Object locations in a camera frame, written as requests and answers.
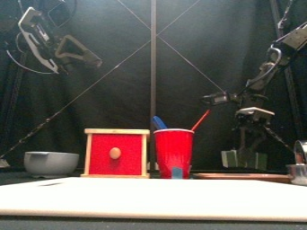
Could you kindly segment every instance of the red cup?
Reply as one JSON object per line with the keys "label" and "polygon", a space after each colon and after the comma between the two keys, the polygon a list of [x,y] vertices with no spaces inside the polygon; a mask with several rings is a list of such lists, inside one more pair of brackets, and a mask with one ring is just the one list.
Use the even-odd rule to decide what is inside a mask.
{"label": "red cup", "polygon": [[182,179],[189,178],[193,133],[180,128],[153,132],[160,178],[177,178],[173,172],[181,173]]}

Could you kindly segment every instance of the white table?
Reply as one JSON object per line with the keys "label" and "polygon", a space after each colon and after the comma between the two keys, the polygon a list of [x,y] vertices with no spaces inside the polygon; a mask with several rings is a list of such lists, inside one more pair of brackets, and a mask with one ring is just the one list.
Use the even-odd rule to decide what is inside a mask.
{"label": "white table", "polygon": [[266,181],[75,177],[0,194],[2,216],[307,222],[307,187]]}

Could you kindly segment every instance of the red wooden box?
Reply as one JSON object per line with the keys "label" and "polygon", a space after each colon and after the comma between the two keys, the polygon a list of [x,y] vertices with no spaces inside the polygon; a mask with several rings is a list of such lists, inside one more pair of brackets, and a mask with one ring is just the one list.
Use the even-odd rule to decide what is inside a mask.
{"label": "red wooden box", "polygon": [[85,169],[87,177],[146,178],[146,129],[86,128]]}

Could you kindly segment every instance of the black backdrop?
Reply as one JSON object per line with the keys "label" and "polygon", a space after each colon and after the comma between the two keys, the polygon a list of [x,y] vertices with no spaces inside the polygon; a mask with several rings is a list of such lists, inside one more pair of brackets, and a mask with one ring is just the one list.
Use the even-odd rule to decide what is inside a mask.
{"label": "black backdrop", "polygon": [[[22,1],[22,4],[26,7],[37,2]],[[73,9],[74,1],[65,2]],[[220,89],[230,93],[240,91],[246,79],[258,74],[266,49],[276,39],[272,1],[268,0],[157,0],[158,36],[153,50],[149,0],[75,2],[75,13],[61,31],[74,36],[99,56],[102,64],[98,69],[71,65],[69,76],[37,75],[19,70],[1,49],[1,152],[62,110],[26,143],[5,156],[15,167],[22,166],[25,151],[78,153],[78,167],[82,167],[83,128],[149,129],[152,52],[157,60],[156,114],[169,128],[190,128],[208,109],[198,98]],[[277,1],[280,13],[286,2]],[[3,16],[19,18],[17,1],[1,0],[0,8]],[[305,21],[305,9],[305,2],[297,0],[285,31]],[[11,31],[15,28],[1,30],[1,40],[7,41],[11,54],[19,58],[17,34]],[[47,71],[29,52],[25,66]],[[292,117],[282,75],[276,76],[266,89],[269,101],[265,109],[276,113],[270,128],[289,146],[294,139],[305,137],[305,132],[297,133],[294,129],[298,126],[304,130],[305,124],[304,66],[305,58],[298,57],[292,71],[301,124]],[[197,128],[194,170],[222,169],[220,151],[233,147],[230,129],[236,110],[230,103],[213,107]],[[258,152],[268,156],[266,169],[270,171],[284,171],[284,165],[293,163],[290,151],[272,138],[260,145]]]}

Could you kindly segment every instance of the round knob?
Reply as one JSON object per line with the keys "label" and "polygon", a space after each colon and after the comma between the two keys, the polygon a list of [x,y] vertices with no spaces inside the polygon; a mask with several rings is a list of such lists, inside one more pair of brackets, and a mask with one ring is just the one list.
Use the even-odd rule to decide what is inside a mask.
{"label": "round knob", "polygon": [[109,155],[110,155],[110,159],[112,160],[116,160],[120,158],[120,155],[121,155],[121,151],[117,147],[112,148],[110,152],[109,152]]}

